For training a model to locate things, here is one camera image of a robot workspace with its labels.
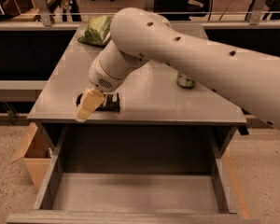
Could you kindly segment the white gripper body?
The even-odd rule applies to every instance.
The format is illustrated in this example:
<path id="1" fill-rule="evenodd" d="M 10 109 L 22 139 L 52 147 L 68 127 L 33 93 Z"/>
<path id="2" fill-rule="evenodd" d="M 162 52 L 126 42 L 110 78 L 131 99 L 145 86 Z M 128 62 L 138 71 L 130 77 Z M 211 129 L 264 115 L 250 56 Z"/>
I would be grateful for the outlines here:
<path id="1" fill-rule="evenodd" d="M 94 88 L 103 92 L 115 91 L 126 79 L 122 62 L 97 56 L 89 70 L 89 80 Z"/>

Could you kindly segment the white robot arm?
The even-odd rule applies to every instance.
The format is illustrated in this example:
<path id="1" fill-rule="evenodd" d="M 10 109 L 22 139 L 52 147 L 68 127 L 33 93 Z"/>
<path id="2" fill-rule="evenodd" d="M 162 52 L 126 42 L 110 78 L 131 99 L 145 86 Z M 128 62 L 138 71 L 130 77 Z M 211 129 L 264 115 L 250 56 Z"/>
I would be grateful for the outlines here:
<path id="1" fill-rule="evenodd" d="M 110 41 L 91 64 L 93 87 L 83 92 L 77 116 L 87 119 L 106 92 L 149 61 L 173 67 L 280 130 L 280 57 L 181 34 L 162 16 L 135 7 L 114 15 Z"/>

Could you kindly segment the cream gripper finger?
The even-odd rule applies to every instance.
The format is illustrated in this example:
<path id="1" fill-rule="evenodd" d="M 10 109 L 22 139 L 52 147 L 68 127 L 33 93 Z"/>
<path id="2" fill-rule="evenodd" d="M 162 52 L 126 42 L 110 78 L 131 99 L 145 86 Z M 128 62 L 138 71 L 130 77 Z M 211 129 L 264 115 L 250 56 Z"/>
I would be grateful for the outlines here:
<path id="1" fill-rule="evenodd" d="M 87 120 L 103 102 L 104 94 L 100 90 L 86 89 L 77 97 L 76 120 L 80 122 Z"/>

